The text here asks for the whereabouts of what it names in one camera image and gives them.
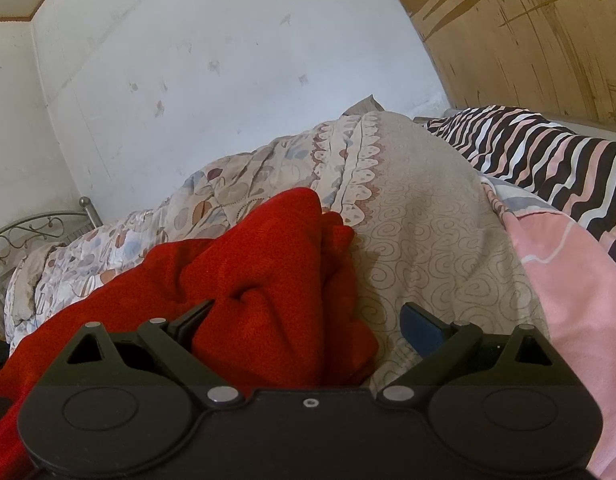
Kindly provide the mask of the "red long-sleeved dress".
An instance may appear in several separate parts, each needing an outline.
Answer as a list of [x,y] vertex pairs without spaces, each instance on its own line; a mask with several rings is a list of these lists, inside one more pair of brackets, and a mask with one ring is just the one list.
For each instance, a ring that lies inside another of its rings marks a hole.
[[152,248],[141,264],[24,337],[0,371],[0,479],[30,474],[16,427],[24,399],[84,324],[113,333],[174,320],[210,301],[193,356],[244,392],[345,388],[375,368],[375,336],[358,318],[350,247],[355,232],[317,194],[294,188],[214,240]]

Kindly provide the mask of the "patterned beige quilt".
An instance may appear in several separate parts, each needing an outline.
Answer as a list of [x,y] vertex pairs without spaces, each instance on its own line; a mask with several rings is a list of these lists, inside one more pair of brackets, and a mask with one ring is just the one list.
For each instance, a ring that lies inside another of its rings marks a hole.
[[6,341],[16,346],[156,245],[215,238],[290,188],[311,188],[324,209],[355,230],[359,312],[378,339],[372,389],[419,359],[400,331],[407,302],[488,334],[527,323],[547,330],[539,297],[477,172],[411,119],[372,112],[210,162],[155,208],[35,249],[6,289]]

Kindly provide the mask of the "pink cloth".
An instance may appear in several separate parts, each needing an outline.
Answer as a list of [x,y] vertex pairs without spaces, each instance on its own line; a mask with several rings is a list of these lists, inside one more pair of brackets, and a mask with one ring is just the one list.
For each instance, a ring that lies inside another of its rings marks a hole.
[[553,347],[600,406],[589,470],[616,479],[616,263],[545,200],[493,177],[480,181],[539,296]]

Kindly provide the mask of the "metal bed headboard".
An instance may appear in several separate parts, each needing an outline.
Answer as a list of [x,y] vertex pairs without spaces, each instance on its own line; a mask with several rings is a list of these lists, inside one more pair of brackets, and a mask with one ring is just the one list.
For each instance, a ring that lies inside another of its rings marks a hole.
[[16,265],[30,252],[47,244],[69,244],[102,225],[102,219],[85,196],[76,210],[38,212],[0,228],[0,339],[5,339],[6,290]]

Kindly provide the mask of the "striped black white pink sheet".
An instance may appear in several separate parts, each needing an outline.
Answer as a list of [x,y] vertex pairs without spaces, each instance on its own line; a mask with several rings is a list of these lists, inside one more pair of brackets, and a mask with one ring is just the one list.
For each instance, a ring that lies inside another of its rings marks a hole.
[[616,263],[616,141],[583,136],[526,108],[490,105],[426,129],[476,170],[535,194],[585,228]]

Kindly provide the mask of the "beige pillow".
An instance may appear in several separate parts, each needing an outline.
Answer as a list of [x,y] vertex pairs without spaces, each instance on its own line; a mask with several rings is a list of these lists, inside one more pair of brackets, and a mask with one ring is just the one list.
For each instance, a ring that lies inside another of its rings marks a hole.
[[367,113],[384,112],[385,108],[379,104],[373,94],[367,96],[363,100],[353,104],[344,111],[344,116],[364,115]]

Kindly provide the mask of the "wooden plywood wardrobe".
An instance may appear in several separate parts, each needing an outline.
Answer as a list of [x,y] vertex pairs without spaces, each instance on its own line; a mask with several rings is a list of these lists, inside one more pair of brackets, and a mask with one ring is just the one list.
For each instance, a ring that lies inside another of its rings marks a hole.
[[451,106],[616,128],[616,0],[399,0]]

